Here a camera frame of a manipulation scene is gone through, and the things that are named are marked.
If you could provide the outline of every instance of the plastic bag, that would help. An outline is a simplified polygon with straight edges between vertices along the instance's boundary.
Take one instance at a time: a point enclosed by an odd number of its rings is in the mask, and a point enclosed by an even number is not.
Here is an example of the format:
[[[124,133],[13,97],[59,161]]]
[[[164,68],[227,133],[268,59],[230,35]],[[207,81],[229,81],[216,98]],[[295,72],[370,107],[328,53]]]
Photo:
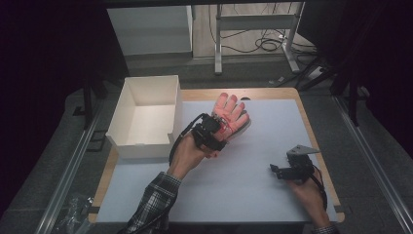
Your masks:
[[[54,228],[53,234],[85,234],[94,226],[88,220],[88,209],[94,199],[78,193],[71,196],[67,215]]]

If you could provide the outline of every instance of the white stand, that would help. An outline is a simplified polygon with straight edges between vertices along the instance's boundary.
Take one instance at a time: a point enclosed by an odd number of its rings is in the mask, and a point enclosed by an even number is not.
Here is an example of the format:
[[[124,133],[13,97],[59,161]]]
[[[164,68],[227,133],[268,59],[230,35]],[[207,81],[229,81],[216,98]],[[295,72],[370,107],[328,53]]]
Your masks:
[[[216,43],[215,43],[215,75],[222,74],[221,31],[228,30],[260,30],[260,29],[290,29],[286,43],[282,49],[293,73],[300,71],[291,53],[291,45],[301,17],[303,3],[300,2],[294,15],[264,15],[264,16],[221,16],[221,5],[217,5],[216,13]]]

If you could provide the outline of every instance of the open box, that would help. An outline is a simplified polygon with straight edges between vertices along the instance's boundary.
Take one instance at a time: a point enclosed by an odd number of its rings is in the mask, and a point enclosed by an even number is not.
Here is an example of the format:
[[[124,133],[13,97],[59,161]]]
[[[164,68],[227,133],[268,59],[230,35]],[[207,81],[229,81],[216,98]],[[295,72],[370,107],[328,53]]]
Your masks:
[[[168,158],[182,131],[178,76],[125,79],[106,136],[123,158]]]

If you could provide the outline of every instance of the white sheet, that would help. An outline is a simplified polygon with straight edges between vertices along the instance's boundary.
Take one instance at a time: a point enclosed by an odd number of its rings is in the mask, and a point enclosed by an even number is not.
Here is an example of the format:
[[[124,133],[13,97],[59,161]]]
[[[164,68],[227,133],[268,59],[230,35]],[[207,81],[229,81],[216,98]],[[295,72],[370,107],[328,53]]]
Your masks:
[[[213,101],[184,101],[183,127],[200,113],[209,113]],[[293,99],[247,100],[252,124],[228,144],[216,159],[205,159],[183,180],[172,222],[302,222],[310,221],[283,180],[271,172],[270,164],[288,167],[286,151],[302,144],[310,146],[298,107]],[[318,162],[310,155],[313,163]],[[168,163],[136,164],[119,159],[97,222],[126,222],[136,211],[143,191]],[[327,190],[327,212],[336,213]]]

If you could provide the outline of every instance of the wooden table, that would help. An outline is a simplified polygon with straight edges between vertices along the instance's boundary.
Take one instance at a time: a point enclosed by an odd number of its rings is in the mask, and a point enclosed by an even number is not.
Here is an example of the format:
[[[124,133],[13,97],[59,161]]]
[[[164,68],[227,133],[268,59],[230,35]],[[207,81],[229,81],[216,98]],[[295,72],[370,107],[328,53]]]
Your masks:
[[[235,95],[239,99],[250,98],[250,99],[294,99],[297,103],[298,109],[301,113],[304,125],[306,127],[310,142],[313,148],[319,148],[317,144],[316,137],[314,136],[313,129],[311,128],[310,122],[307,118],[306,111],[304,109],[301,98],[298,92],[293,88],[257,88],[257,89],[205,89],[205,90],[182,90],[183,100],[216,100],[221,93],[227,93],[229,95]],[[333,205],[335,207],[340,206],[340,201],[338,200],[337,193],[334,189],[334,185],[331,181],[331,177],[328,173],[328,169],[324,163],[321,153],[316,154],[319,161],[319,168],[322,170],[322,176],[324,183],[329,189],[329,193],[332,198]],[[118,153],[115,148],[112,147],[109,157],[107,159],[106,166],[104,168],[102,177],[98,189],[94,196],[93,207],[99,208],[103,202],[104,195],[109,187],[110,179],[112,177],[113,171],[115,170],[116,162],[118,159]],[[344,220],[344,213],[337,213],[338,220],[341,222]],[[89,214],[90,222],[95,222],[97,214]]]

